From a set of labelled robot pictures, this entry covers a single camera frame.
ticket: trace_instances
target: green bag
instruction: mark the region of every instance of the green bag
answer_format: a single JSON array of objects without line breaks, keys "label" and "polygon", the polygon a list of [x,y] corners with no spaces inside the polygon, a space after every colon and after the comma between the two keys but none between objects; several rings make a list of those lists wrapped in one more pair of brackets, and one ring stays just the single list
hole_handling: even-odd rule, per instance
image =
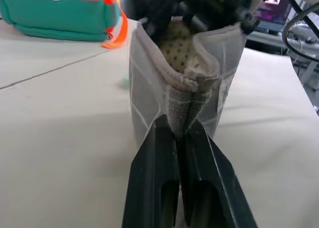
[{"label": "green bag", "polygon": [[0,0],[3,20],[21,33],[54,39],[104,41],[122,13],[123,24],[112,48],[127,36],[127,18],[119,0]]}]

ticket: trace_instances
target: orange strap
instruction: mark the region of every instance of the orange strap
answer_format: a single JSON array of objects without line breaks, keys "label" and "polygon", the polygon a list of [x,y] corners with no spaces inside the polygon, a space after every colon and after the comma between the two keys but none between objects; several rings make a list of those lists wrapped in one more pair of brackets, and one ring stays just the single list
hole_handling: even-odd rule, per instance
[{"label": "orange strap", "polygon": [[107,48],[107,49],[113,49],[113,48],[117,48],[117,47],[120,47],[121,45],[123,45],[123,43],[125,42],[125,40],[128,36],[128,31],[129,31],[128,18],[126,17],[125,13],[121,9],[121,0],[116,0],[116,2],[119,5],[121,15],[122,15],[122,27],[121,27],[119,35],[113,41],[104,42],[102,44],[102,46],[104,48]]}]

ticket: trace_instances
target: table surface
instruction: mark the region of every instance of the table surface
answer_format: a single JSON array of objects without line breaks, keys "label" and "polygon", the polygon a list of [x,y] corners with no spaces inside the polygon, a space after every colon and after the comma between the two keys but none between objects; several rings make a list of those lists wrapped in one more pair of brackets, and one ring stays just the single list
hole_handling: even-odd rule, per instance
[{"label": "table surface", "polygon": [[[3,21],[0,44],[1,227],[120,228],[137,152],[128,46],[26,37]],[[214,141],[260,228],[318,227],[318,128],[290,59],[244,50]]]}]

